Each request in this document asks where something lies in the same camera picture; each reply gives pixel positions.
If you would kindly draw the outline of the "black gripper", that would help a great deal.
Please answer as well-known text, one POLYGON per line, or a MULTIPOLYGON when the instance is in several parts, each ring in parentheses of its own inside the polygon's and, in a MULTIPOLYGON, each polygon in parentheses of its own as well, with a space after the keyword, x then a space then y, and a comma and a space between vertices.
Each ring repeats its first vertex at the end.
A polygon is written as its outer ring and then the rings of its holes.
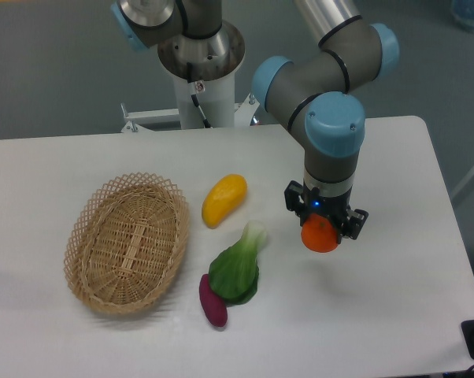
POLYGON ((351 209, 350 194, 351 189, 336 197, 321 196, 317 189, 310 190, 294 180, 284 190, 286 208, 295 213, 301 226, 311 213, 315 213, 327 218, 334 228, 341 228, 342 239, 356 240, 368 219, 368 212, 351 209))

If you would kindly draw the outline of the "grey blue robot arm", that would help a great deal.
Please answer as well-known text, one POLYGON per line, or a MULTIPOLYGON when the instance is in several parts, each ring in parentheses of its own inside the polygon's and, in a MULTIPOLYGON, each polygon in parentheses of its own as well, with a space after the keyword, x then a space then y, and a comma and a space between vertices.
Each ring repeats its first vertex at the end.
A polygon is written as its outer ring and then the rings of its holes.
MULTIPOLYGON (((325 218, 338 239, 356 239, 368 214, 350 207, 365 111, 351 91, 389 73, 398 40, 368 24, 352 1, 298 1, 317 43, 307 62, 275 56, 256 69, 251 94, 300 144, 304 178, 288 184, 286 207, 301 222, 325 218)), ((243 63, 240 31, 219 1, 115 1, 121 31, 135 50, 157 48, 176 87, 182 128, 235 125, 235 72, 243 63)))

